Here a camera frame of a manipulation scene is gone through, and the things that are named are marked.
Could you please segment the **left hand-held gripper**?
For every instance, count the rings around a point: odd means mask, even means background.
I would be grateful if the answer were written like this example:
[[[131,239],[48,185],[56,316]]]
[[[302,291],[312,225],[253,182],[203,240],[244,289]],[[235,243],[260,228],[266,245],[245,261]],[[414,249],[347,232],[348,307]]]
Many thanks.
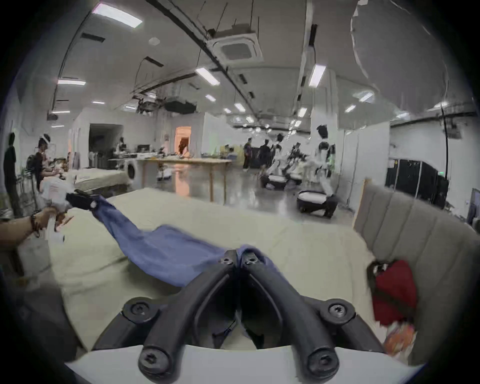
[[[57,218],[66,214],[68,210],[97,209],[98,195],[89,195],[86,192],[74,188],[73,183],[57,177],[46,177],[40,183],[41,197],[46,207],[54,208],[55,213],[50,213],[45,229],[45,239],[49,243],[64,243],[65,236],[60,228],[64,219]]]

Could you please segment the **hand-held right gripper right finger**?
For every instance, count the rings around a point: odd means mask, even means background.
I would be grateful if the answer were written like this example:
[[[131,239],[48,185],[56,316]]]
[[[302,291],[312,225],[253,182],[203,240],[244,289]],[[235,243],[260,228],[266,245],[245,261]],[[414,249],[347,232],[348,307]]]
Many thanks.
[[[241,270],[273,305],[282,334],[289,337],[304,377],[333,377],[339,371],[337,341],[347,349],[385,354],[378,338],[350,302],[300,295],[251,251],[241,257]]]

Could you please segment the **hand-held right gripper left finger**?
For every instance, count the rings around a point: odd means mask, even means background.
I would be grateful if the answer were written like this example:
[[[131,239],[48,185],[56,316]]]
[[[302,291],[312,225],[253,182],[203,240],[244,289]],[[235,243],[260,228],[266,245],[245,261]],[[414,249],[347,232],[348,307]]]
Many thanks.
[[[92,351],[117,350],[142,345],[137,360],[145,377],[174,377],[195,316],[233,277],[237,251],[227,250],[176,295],[167,300],[129,299],[105,327]]]

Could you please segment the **person's left hand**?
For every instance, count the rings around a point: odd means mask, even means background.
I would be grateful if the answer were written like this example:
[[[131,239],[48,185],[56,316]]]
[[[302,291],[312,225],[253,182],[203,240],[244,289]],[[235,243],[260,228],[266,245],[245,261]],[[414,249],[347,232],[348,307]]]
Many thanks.
[[[30,224],[33,233],[38,234],[39,231],[47,228],[50,219],[55,219],[55,227],[57,227],[66,220],[66,213],[60,212],[56,207],[47,206],[38,213],[32,214]]]

